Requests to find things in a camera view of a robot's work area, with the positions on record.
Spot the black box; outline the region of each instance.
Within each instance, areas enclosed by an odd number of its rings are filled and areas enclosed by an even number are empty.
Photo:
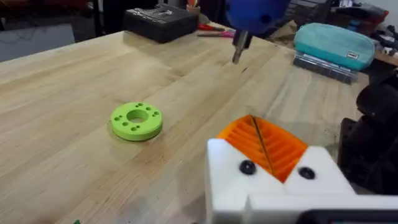
[[[198,17],[184,9],[158,4],[155,9],[129,9],[124,13],[124,28],[159,43],[194,32]]]

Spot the orange grille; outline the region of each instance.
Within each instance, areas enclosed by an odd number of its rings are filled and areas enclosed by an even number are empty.
[[[232,122],[217,138],[228,141],[282,183],[308,147],[282,128],[251,115]]]

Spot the teal pencil case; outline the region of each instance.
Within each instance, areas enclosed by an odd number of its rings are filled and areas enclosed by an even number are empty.
[[[365,35],[327,24],[307,24],[296,33],[296,51],[360,71],[375,53],[374,42]]]

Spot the green 3d printed part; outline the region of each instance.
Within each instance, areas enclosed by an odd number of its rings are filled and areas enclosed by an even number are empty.
[[[132,102],[112,112],[113,132],[129,141],[145,141],[155,137],[162,129],[162,113],[147,103]]]

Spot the black chair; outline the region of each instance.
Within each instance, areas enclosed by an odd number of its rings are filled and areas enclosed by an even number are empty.
[[[157,3],[157,0],[103,0],[105,33],[112,34],[123,29],[125,10],[137,7],[150,9],[154,8]]]

